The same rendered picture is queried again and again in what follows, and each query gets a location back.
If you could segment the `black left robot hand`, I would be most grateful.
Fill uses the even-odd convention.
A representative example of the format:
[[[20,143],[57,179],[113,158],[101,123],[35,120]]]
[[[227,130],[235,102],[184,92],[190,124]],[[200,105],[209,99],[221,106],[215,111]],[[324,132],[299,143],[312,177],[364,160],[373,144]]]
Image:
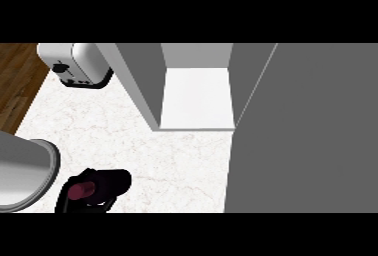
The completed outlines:
[[[88,168],[66,182],[55,206],[57,213],[105,213],[117,196],[102,196],[100,191],[100,171]]]

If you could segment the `dark wine bottle, maroon cap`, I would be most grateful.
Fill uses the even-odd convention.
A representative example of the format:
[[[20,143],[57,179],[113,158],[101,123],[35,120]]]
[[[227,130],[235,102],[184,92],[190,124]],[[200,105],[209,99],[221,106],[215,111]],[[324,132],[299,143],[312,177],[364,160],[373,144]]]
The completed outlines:
[[[91,170],[69,188],[69,199],[98,205],[123,195],[132,186],[132,174],[125,169]]]

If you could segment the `white open cabinet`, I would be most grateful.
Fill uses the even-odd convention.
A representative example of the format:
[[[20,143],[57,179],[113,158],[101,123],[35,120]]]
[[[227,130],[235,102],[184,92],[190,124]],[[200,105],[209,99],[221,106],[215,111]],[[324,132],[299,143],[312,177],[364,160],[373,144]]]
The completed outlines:
[[[154,131],[237,129],[275,43],[101,43]]]

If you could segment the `dark grey cabinet door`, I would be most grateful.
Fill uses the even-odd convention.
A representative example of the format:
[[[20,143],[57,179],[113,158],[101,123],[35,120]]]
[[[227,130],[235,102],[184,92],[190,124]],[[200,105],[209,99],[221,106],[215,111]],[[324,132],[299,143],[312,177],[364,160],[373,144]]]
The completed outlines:
[[[228,212],[378,212],[378,44],[283,44],[234,133]]]

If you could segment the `pale grey round appliance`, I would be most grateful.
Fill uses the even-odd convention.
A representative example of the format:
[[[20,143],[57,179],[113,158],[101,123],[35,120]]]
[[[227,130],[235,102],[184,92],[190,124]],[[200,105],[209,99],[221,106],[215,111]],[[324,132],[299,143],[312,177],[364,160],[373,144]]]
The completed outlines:
[[[0,131],[0,213],[30,207],[52,187],[61,152],[43,139],[23,139]]]

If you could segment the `white toaster with black base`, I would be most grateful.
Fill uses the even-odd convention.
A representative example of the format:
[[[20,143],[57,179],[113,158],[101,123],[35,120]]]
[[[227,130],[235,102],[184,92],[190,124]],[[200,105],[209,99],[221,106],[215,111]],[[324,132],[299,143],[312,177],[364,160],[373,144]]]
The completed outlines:
[[[40,43],[38,55],[67,87],[108,85],[114,71],[95,43]]]

